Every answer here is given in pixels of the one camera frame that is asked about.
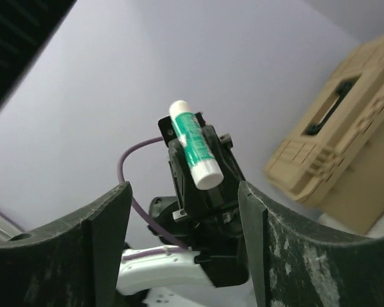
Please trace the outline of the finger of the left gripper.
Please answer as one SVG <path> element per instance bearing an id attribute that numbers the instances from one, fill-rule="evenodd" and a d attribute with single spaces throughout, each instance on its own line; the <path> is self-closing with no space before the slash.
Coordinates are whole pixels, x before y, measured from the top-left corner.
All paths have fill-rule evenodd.
<path id="1" fill-rule="evenodd" d="M 230 134 L 219 136 L 212 125 L 205 126 L 202 132 L 224 176 L 216 190 L 220 192 L 224 204 L 236 204 L 239 184 L 246 179 L 232 152 L 232 138 Z"/>
<path id="2" fill-rule="evenodd" d="M 193 205 L 196 204 L 198 193 L 184 150 L 178 140 L 170 141 L 168 146 L 169 164 L 178 201 L 185 211 L 194 211 Z"/>

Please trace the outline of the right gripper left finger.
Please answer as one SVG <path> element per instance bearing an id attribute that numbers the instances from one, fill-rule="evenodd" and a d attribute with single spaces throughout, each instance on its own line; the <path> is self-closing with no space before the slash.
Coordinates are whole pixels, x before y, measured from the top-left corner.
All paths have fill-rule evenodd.
<path id="1" fill-rule="evenodd" d="M 131 202 L 125 182 L 70 214 L 0 240 L 0 306 L 112 306 Z"/>

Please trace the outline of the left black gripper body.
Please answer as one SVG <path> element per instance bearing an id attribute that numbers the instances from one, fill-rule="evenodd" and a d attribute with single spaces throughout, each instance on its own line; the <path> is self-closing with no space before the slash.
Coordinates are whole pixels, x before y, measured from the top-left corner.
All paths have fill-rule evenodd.
<path id="1" fill-rule="evenodd" d="M 202 114 L 196 117 L 201 128 Z M 169 116 L 158 121 L 163 140 L 177 140 Z M 194 211 L 185 211 L 175 196 L 156 199 L 156 221 L 176 239 L 188 245 L 198 255 L 198 264 L 216 288 L 242 285 L 248 281 L 248 264 L 243 229 L 236 204 L 224 204 L 219 191 L 197 189 Z"/>

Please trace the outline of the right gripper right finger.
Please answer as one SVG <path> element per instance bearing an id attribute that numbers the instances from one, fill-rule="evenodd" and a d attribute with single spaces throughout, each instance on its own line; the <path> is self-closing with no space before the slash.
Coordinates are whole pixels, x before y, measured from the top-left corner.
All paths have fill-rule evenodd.
<path id="1" fill-rule="evenodd" d="M 384 237 L 321 225 L 246 181 L 238 200 L 258 306 L 384 306 Z"/>

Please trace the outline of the green white glue stick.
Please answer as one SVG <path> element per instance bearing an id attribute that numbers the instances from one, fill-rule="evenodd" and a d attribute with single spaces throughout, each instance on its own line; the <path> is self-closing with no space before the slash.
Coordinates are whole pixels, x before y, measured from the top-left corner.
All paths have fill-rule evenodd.
<path id="1" fill-rule="evenodd" d="M 169 115 L 196 188 L 206 191 L 220 185 L 224 179 L 223 172 L 188 103 L 184 100 L 173 102 Z"/>

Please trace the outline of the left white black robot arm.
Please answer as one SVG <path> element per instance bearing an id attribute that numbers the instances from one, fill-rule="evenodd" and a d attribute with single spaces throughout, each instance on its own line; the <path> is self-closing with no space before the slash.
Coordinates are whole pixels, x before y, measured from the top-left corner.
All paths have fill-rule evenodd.
<path id="1" fill-rule="evenodd" d="M 217 135 L 201 113 L 196 119 L 224 179 L 213 189 L 198 189 L 170 118 L 159 120 L 175 194 L 155 197 L 145 213 L 148 229 L 161 245 L 125 248 L 116 285 L 124 296 L 175 285 L 225 288 L 248 281 L 237 196 L 244 175 L 232 153 L 231 137 Z"/>

